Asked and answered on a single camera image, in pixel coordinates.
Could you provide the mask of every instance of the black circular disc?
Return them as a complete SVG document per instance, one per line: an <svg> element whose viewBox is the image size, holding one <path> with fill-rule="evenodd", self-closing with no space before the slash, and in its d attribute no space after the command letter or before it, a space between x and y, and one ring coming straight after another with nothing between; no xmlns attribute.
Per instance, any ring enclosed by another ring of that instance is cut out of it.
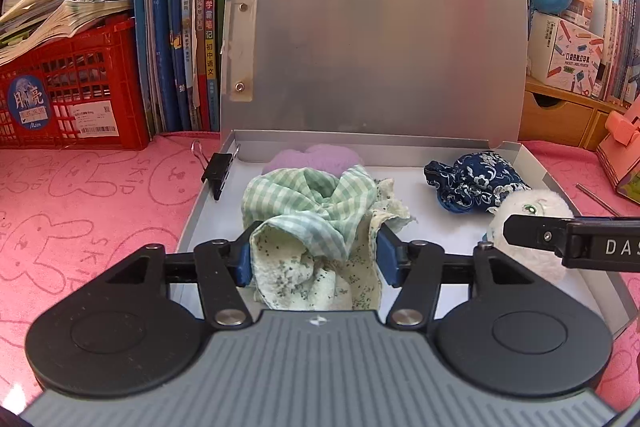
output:
<svg viewBox="0 0 640 427"><path fill-rule="evenodd" d="M84 397L148 391L193 360L202 330L180 304L126 285L61 301L33 323L25 352L45 388Z"/></svg>
<svg viewBox="0 0 640 427"><path fill-rule="evenodd" d="M612 340L601 318L559 290L515 285L450 311L436 344L449 365L479 387L545 397L596 381Z"/></svg>

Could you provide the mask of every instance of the gray ribbed plate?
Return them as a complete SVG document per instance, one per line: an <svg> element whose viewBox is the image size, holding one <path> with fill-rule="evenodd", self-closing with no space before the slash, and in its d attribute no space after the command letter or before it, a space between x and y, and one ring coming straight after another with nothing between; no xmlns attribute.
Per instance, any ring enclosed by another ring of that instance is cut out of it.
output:
<svg viewBox="0 0 640 427"><path fill-rule="evenodd" d="M265 311L213 335L194 365L149 393L47 391L22 417L34 427L599 427L613 415L591 391L546 402L480 391L423 336L385 328L374 312Z"/></svg>

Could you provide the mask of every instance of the box lid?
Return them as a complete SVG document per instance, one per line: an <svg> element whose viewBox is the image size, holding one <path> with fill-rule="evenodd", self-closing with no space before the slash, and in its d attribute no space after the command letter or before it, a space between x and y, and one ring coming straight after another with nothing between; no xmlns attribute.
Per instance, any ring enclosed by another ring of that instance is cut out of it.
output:
<svg viewBox="0 0 640 427"><path fill-rule="evenodd" d="M527 0L226 0L223 141L305 130L516 141Z"/></svg>

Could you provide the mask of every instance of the red plastic basket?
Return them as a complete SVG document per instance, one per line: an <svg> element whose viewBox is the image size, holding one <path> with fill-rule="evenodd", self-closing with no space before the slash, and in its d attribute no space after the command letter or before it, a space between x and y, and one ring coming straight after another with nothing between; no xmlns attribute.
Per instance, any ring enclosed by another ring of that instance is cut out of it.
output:
<svg viewBox="0 0 640 427"><path fill-rule="evenodd" d="M0 148L144 148L134 26L116 16L0 66Z"/></svg>

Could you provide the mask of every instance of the white label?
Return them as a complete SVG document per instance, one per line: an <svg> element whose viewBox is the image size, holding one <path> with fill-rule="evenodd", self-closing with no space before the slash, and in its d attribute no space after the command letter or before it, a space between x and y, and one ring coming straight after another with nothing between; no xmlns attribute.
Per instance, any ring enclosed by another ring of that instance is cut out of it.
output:
<svg viewBox="0 0 640 427"><path fill-rule="evenodd" d="M71 116L76 118L75 127L81 138L120 136L111 111L111 102L80 103L69 110Z"/></svg>
<svg viewBox="0 0 640 427"><path fill-rule="evenodd" d="M20 123L31 123L40 120L47 120L47 109L43 105L20 111Z"/></svg>

